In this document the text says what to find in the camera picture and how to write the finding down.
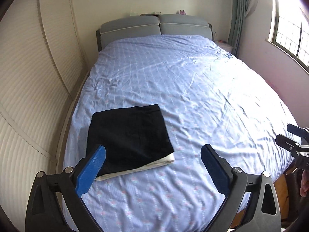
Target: bed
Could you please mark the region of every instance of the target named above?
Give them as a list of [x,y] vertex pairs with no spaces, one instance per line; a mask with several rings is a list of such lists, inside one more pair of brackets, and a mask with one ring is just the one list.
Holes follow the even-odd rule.
[[[203,19],[179,15],[134,17],[103,24],[98,60],[72,116],[64,165],[85,156],[95,112],[159,104],[173,164],[94,181],[82,196],[105,232],[203,231],[224,200],[203,162],[211,144],[232,167],[270,172],[276,180],[291,164],[277,134],[295,124],[276,92],[241,60],[212,41]],[[246,207],[246,194],[241,207]],[[68,224],[76,229],[63,206]]]

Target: gray headboard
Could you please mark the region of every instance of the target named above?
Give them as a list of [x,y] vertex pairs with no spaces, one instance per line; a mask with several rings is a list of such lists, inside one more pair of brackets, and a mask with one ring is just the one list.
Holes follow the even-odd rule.
[[213,40],[211,24],[202,18],[178,14],[135,16],[102,24],[96,31],[98,50],[118,39],[149,35],[201,35]]

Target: hand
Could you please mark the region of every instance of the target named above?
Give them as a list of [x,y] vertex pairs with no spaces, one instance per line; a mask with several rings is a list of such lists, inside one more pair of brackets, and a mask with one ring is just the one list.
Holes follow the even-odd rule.
[[309,170],[304,170],[302,173],[302,183],[300,186],[301,197],[306,197],[308,190],[309,190]]

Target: folded clothing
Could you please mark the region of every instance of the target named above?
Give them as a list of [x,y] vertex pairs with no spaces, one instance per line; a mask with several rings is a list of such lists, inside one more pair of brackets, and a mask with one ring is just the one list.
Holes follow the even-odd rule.
[[94,113],[86,156],[96,144],[106,149],[106,159],[96,180],[163,166],[175,160],[157,104]]

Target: metal bolt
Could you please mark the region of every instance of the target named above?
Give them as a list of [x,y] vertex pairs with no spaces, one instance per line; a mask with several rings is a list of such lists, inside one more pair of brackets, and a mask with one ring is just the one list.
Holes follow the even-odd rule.
[[43,175],[44,175],[44,172],[42,172],[42,171],[40,171],[40,172],[37,173],[37,177],[38,177],[38,178],[43,177]]
[[66,173],[72,173],[73,167],[67,167],[64,171],[65,171]]
[[235,173],[241,173],[241,172],[242,172],[241,168],[239,168],[239,167],[234,167],[234,168],[233,168],[233,171],[234,171]]
[[270,173],[267,172],[267,171],[264,171],[264,172],[263,172],[263,175],[264,175],[265,177],[267,177],[267,178],[270,177]]

